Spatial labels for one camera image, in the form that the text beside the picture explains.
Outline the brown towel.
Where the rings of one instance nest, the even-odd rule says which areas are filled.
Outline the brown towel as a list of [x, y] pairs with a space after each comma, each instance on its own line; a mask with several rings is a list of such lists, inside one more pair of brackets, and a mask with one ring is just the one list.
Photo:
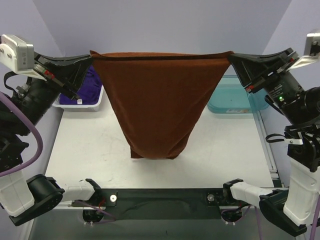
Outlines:
[[133, 159], [175, 159], [230, 66], [213, 54], [91, 51]]

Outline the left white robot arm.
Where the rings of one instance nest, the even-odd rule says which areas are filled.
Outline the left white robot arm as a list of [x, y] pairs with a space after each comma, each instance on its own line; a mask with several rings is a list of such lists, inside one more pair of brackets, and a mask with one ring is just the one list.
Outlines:
[[61, 202], [88, 202], [101, 192], [90, 178], [61, 184], [43, 174], [29, 179], [23, 174], [43, 151], [36, 124], [60, 94], [78, 98], [92, 62], [88, 54], [48, 57], [36, 53], [35, 76], [28, 76], [25, 84], [13, 88], [12, 95], [0, 95], [0, 205], [15, 226], [49, 212]]

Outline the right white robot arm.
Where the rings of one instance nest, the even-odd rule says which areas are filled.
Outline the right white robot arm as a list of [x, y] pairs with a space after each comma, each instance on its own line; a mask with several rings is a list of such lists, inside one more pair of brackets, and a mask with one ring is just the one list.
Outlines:
[[264, 190], [241, 179], [223, 186], [229, 197], [260, 208], [270, 223], [293, 237], [311, 227], [311, 239], [320, 225], [320, 89], [303, 89], [290, 71], [312, 60], [312, 56], [299, 57], [291, 48], [228, 57], [246, 92], [264, 90], [265, 102], [289, 121], [283, 134], [273, 133], [265, 140], [287, 144], [291, 170], [285, 190]]

